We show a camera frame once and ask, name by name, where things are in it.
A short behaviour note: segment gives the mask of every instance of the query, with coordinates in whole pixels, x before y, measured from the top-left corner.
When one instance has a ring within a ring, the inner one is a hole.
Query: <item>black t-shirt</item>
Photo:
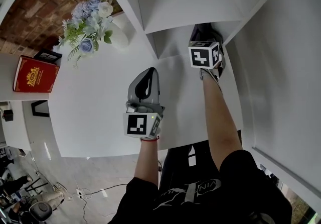
[[[243,150],[223,161],[220,176],[159,194],[156,185],[133,178],[116,223],[291,223],[292,208],[281,191]]]

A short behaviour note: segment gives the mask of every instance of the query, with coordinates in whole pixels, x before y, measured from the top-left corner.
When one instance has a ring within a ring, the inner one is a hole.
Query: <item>white table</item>
[[[102,157],[136,154],[139,139],[123,134],[128,87],[150,67],[159,73],[160,102],[165,106],[159,149],[168,149],[207,139],[203,86],[199,70],[191,68],[186,51],[160,60],[146,50],[130,23],[125,27],[129,47],[119,52],[100,43],[91,59],[73,69],[64,48],[61,68],[52,93],[49,111],[62,157]],[[232,67],[227,66],[220,84],[237,129],[243,126],[241,106]]]

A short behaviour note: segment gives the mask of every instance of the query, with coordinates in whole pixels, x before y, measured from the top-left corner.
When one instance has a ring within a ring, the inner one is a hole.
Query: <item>forearm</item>
[[[216,82],[203,78],[206,126],[213,161],[220,169],[223,160],[232,152],[241,150],[237,130]]]
[[[158,186],[157,141],[142,140],[134,176]]]

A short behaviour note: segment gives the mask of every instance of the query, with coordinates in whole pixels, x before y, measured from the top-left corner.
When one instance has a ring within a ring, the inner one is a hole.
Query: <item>flower arrangement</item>
[[[68,42],[74,49],[67,60],[78,55],[74,64],[74,67],[78,68],[77,62],[81,57],[98,51],[98,41],[111,44],[112,30],[108,29],[113,21],[111,3],[112,0],[88,0],[77,4],[72,11],[72,19],[63,21],[64,37],[59,37],[59,44],[54,46],[53,51],[59,52],[60,46]]]

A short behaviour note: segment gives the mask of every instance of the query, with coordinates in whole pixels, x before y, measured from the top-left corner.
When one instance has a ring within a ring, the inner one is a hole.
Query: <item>power strip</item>
[[[81,190],[76,189],[76,192],[77,192],[78,198],[83,199],[83,200],[87,200],[88,199],[86,195],[82,195],[84,193]]]

